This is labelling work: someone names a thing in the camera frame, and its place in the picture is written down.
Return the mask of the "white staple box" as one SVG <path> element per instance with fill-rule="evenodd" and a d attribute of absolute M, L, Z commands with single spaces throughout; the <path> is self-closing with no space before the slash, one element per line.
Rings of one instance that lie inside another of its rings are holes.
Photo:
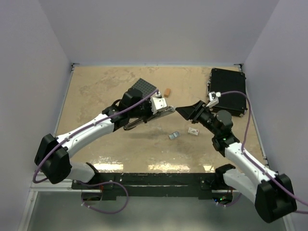
<path fill-rule="evenodd" d="M 192 134 L 192 135 L 195 135 L 195 136 L 198 136 L 199 130 L 198 130 L 198 129 L 195 129 L 195 128 L 189 128 L 189 129 L 188 129 L 188 133 L 189 133 L 189 134 Z"/>

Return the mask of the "staple tray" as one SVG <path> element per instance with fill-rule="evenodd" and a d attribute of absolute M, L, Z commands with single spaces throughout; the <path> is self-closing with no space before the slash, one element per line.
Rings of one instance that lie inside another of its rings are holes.
<path fill-rule="evenodd" d="M 175 132 L 169 134 L 168 137 L 169 137 L 170 140 L 173 140 L 173 139 L 176 139 L 179 136 L 180 136 L 180 133 L 178 131 L 175 131 Z"/>

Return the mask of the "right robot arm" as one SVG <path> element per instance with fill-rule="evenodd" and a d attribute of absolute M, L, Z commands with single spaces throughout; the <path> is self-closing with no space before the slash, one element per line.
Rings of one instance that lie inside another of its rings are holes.
<path fill-rule="evenodd" d="M 213 114 L 203 101 L 191 106 L 177 107 L 176 111 L 192 123 L 200 123 L 213 133 L 214 149 L 232 161 L 237 168 L 217 174 L 215 185 L 238 190 L 255 206 L 258 215 L 271 223 L 297 210 L 290 178 L 278 174 L 256 160 L 232 132 L 232 116 L 225 110 Z"/>

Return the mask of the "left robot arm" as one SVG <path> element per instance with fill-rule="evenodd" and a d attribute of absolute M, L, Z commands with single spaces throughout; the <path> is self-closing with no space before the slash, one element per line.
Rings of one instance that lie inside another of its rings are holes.
<path fill-rule="evenodd" d="M 37 168 L 32 181 L 57 184 L 69 179 L 82 182 L 89 189 L 96 188 L 100 183 L 98 170 L 91 163 L 73 163 L 71 158 L 98 138 L 126 127 L 132 118 L 151 119 L 158 113 L 154 99 L 161 100 L 158 89 L 144 95 L 141 90 L 130 88 L 86 124 L 56 137 L 45 135 L 34 159 Z"/>

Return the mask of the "grey studded baseplate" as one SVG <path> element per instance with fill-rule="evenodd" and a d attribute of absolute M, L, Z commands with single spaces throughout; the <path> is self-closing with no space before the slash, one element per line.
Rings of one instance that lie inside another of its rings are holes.
<path fill-rule="evenodd" d="M 139 78 L 133 85 L 133 89 L 137 89 L 142 93 L 142 97 L 145 98 L 150 93 L 154 92 L 157 88 L 146 80 Z"/>

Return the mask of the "plain wooden block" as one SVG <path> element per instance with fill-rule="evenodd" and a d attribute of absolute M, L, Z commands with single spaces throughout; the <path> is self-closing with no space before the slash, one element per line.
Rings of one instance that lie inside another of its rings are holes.
<path fill-rule="evenodd" d="M 167 88 L 164 92 L 164 97 L 168 98 L 170 96 L 171 89 Z"/>

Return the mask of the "black case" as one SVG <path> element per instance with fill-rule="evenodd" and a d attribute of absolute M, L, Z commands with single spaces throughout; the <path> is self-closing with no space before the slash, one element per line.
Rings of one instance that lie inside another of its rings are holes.
<path fill-rule="evenodd" d="M 207 82 L 207 92 L 242 92 L 246 94 L 246 77 L 243 72 L 212 68 Z M 242 117 L 246 111 L 246 99 L 238 93 L 231 93 L 219 98 L 219 103 L 212 107 L 213 112 L 228 111 L 232 116 Z"/>

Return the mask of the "black base frame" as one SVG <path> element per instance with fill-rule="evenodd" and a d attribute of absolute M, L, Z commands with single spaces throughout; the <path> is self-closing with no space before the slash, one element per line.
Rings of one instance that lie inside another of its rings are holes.
<path fill-rule="evenodd" d="M 214 191 L 229 190 L 215 173 L 99 173 L 89 186 L 76 180 L 86 200 L 116 200 L 118 197 L 196 197 L 212 199 Z"/>

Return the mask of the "aluminium rail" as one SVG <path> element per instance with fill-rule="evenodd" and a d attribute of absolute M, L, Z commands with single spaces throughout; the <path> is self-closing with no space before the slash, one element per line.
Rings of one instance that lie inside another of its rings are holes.
<path fill-rule="evenodd" d="M 69 192 L 72 191 L 72 180 L 63 180 L 60 183 L 52 184 L 49 180 L 34 183 L 31 177 L 30 192 Z"/>

